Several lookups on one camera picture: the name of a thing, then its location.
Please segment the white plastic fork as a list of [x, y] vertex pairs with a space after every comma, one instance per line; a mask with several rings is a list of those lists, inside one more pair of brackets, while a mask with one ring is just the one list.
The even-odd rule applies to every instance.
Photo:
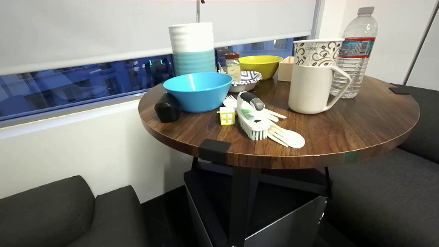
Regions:
[[264, 113], [268, 116], [268, 119], [272, 121], [272, 123], [279, 123], [281, 120], [287, 120], [286, 116], [283, 115], [279, 115], [276, 112], [272, 112], [270, 109], [265, 109]]

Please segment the white and teal canister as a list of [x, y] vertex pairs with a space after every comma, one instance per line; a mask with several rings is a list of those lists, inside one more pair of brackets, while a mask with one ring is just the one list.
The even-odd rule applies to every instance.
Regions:
[[178, 76], [216, 72], [212, 23], [182, 24], [169, 28], [174, 66]]

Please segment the small yellow packet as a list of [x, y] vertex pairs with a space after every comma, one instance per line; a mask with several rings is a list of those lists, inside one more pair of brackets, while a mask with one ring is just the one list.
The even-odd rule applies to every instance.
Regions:
[[220, 124], [223, 127], [230, 127], [237, 123], [237, 112], [231, 108], [222, 108], [219, 115], [220, 115]]

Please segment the light wooden box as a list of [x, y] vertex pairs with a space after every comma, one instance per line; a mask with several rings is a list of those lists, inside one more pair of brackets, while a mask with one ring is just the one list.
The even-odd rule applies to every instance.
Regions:
[[279, 82], [290, 82], [293, 76], [293, 69], [294, 69], [294, 57], [287, 57], [279, 64], [278, 69], [278, 80]]

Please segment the blue plastic bowl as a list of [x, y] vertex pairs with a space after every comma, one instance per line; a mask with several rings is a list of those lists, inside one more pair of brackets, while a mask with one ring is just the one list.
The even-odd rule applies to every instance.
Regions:
[[174, 95], [182, 110], [187, 113], [208, 113], [217, 110], [233, 87], [228, 75], [205, 72], [176, 76], [164, 83], [164, 88]]

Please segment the small glass spice jar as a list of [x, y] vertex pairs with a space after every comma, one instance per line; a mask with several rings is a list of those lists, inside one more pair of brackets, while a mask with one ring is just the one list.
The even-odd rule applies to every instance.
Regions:
[[227, 73], [233, 77], [235, 83], [241, 82], [241, 62], [237, 53], [228, 53], [226, 56]]

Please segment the white roller blind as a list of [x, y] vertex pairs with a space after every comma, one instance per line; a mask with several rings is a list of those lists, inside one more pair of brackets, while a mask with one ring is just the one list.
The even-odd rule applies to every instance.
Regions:
[[0, 75], [171, 51], [169, 28], [211, 23], [219, 47], [308, 36], [318, 0], [0, 0]]

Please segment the round dark wooden table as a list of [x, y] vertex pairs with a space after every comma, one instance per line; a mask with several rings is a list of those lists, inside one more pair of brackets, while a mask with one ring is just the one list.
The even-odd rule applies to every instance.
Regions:
[[329, 168], [394, 150], [420, 120], [414, 98], [375, 79], [355, 101], [315, 116], [293, 112], [289, 91], [285, 82], [267, 82], [254, 91], [283, 117], [270, 125], [264, 141], [252, 139], [239, 124], [223, 127], [216, 110], [164, 123], [158, 106], [175, 110], [178, 105], [161, 86], [141, 99], [146, 131], [193, 157], [184, 185], [195, 227], [209, 247], [309, 246], [331, 194]]

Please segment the dark grey sofa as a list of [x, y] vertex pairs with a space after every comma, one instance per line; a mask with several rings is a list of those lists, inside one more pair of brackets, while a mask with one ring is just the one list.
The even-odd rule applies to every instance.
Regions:
[[420, 121], [399, 149], [334, 167], [326, 219], [359, 247], [439, 247], [439, 93], [401, 87]]

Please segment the patterned paper cup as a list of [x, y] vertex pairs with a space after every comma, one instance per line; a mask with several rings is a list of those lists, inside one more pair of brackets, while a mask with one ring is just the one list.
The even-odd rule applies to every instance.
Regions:
[[338, 62], [344, 39], [298, 40], [294, 43], [296, 64], [298, 66], [334, 66]]

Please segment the patterned small dish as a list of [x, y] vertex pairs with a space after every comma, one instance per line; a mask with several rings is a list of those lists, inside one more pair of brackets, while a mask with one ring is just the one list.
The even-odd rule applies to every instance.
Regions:
[[231, 93], [253, 91], [257, 84], [263, 80], [260, 72], [242, 72], [241, 75], [233, 75]]

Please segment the clear plastic water bottle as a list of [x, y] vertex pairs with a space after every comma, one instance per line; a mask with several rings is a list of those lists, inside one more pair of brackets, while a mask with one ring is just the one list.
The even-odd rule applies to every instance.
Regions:
[[357, 17], [345, 29], [338, 66], [353, 79], [353, 84], [344, 99], [355, 99], [360, 94], [378, 36], [378, 21], [374, 13], [374, 7], [360, 7]]

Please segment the grey metal bin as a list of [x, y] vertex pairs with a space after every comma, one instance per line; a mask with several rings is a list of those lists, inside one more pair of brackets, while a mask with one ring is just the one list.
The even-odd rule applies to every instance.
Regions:
[[[233, 247], [233, 178], [191, 171], [184, 182], [201, 247]], [[260, 185], [243, 247], [313, 247], [326, 201], [322, 195]]]

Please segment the small black cup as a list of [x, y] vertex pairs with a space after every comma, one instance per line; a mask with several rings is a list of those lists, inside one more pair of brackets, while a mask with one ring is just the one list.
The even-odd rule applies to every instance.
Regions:
[[180, 119], [182, 110], [174, 99], [161, 99], [156, 105], [156, 113], [163, 123], [176, 123]]

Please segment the white dish brush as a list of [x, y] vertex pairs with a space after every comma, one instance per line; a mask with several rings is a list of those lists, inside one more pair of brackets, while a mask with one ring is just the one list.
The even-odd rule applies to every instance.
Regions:
[[238, 95], [238, 117], [241, 128], [253, 142], [268, 138], [271, 123], [264, 113], [265, 104], [250, 93]]

